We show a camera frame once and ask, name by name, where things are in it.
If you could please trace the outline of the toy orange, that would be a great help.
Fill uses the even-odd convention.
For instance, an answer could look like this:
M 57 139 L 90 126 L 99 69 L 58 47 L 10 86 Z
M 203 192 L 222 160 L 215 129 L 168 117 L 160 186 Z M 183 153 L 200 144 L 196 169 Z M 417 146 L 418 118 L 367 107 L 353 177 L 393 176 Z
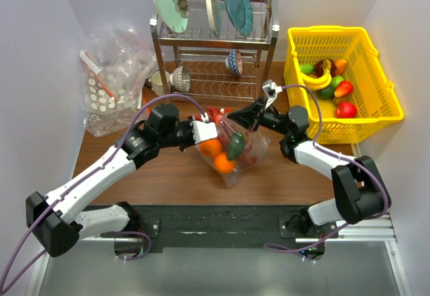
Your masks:
M 199 144 L 200 152 L 208 158 L 216 158 L 222 152 L 222 144 L 218 138 Z
M 236 166 L 236 161 L 229 160 L 226 153 L 221 152 L 213 159 L 213 165 L 220 174 L 230 174 Z

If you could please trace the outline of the dark green toy avocado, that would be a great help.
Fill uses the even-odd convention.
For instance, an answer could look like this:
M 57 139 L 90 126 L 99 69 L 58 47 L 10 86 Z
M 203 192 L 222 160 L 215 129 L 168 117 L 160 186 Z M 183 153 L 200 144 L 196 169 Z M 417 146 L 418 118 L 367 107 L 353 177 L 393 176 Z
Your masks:
M 236 160 L 242 153 L 246 141 L 242 134 L 233 133 L 228 140 L 226 155 L 229 160 Z

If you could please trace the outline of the clear zip bag orange zipper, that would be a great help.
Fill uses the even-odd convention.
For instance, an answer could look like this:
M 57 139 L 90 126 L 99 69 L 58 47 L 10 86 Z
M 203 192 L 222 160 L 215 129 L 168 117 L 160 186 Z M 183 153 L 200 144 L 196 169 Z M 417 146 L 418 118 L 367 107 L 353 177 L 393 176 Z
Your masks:
M 250 132 L 227 118 L 231 109 L 207 108 L 217 137 L 198 144 L 206 162 L 222 177 L 227 187 L 236 185 L 243 174 L 256 166 L 268 151 L 270 139 Z

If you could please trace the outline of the red toy lobster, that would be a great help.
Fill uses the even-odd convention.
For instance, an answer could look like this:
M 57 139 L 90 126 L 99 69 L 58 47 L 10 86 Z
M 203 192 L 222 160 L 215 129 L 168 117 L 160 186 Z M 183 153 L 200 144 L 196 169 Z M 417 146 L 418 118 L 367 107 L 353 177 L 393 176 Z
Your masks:
M 207 109 L 210 121 L 216 124 L 218 139 L 222 144 L 222 152 L 226 153 L 228 148 L 228 140 L 233 133 L 242 134 L 245 137 L 245 147 L 241 155 L 235 160 L 236 166 L 234 170 L 244 171 L 255 165 L 258 161 L 256 149 L 253 147 L 253 139 L 248 131 L 242 129 L 239 125 L 227 118 L 229 109 L 217 109 L 215 107 L 209 107 Z

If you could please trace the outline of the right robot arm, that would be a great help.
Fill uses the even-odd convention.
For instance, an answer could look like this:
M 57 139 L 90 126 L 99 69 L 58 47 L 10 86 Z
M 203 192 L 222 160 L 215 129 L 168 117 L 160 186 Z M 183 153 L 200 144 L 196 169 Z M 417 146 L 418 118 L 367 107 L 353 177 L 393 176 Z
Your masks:
M 281 134 L 279 147 L 284 158 L 319 172 L 333 184 L 334 197 L 301 209 L 283 223 L 287 230 L 313 238 L 326 224 L 356 224 L 388 211 L 392 201 L 372 158 L 344 156 L 314 142 L 307 135 L 308 112 L 304 107 L 295 105 L 280 113 L 265 104 L 260 97 L 230 112 L 227 118 L 251 132 L 262 126 Z

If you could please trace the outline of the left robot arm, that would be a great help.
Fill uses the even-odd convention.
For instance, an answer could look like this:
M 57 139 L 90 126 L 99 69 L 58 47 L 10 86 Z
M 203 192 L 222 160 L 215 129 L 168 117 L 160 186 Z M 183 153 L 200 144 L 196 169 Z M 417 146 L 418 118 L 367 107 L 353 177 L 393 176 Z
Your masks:
M 215 136 L 215 125 L 207 114 L 182 120 L 176 106 L 157 105 L 146 120 L 134 121 L 101 158 L 75 178 L 45 195 L 37 191 L 29 195 L 27 234 L 34 235 L 52 257 L 90 236 L 110 232 L 134 236 L 140 216 L 129 203 L 95 211 L 85 208 L 114 183 L 156 158 L 161 149 L 185 150 Z

